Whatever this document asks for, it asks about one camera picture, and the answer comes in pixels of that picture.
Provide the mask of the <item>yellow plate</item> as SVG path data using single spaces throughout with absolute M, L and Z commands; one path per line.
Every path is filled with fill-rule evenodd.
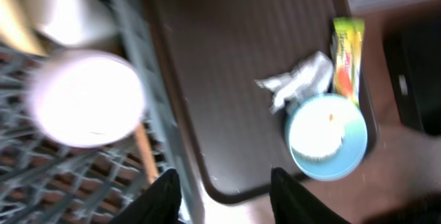
M 26 54 L 48 55 L 30 25 L 20 0 L 1 0 L 1 40 Z

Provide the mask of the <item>yellow green snack wrapper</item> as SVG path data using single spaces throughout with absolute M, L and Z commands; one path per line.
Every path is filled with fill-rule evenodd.
M 361 19 L 339 17 L 333 20 L 333 25 L 334 92 L 358 107 L 365 23 Z

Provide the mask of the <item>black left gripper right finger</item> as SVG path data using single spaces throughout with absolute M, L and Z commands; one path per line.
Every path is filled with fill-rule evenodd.
M 271 169 L 269 196 L 276 224 L 348 223 L 281 167 Z

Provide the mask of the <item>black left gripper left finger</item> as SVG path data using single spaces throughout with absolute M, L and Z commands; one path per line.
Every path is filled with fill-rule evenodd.
M 177 224 L 181 201 L 179 175 L 168 169 L 110 224 Z

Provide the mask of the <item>wooden chopstick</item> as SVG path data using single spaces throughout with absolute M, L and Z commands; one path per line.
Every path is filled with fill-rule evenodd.
M 152 154 L 149 137 L 145 130 L 145 126 L 142 123 L 137 125 L 134 131 L 134 137 L 144 164 L 148 183 L 153 184 L 153 182 L 155 182 L 156 178 L 159 176 L 159 173 L 156 167 L 154 155 Z

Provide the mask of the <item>white tissue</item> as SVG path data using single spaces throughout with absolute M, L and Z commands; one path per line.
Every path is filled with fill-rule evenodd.
M 272 92 L 269 109 L 271 113 L 276 113 L 286 103 L 301 103 L 312 96 L 326 93 L 333 74 L 334 65 L 331 59 L 318 51 L 301 61 L 291 72 L 258 79 L 255 83 Z

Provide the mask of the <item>pink bowl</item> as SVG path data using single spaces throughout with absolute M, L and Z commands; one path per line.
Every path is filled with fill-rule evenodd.
M 26 83 L 25 103 L 39 131 L 79 148 L 124 139 L 147 110 L 134 66 L 99 50 L 66 50 L 44 59 Z

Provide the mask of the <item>white cup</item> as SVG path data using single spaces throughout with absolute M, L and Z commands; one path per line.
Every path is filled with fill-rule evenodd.
M 105 46 L 119 34 L 110 9 L 99 0 L 22 0 L 34 28 L 69 48 Z

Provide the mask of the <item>light blue bowl with rice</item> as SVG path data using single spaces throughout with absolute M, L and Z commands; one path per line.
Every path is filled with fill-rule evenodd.
M 301 172 L 319 181 L 335 181 L 361 164 L 367 152 L 367 124 L 350 100 L 321 94 L 289 115 L 285 142 Z

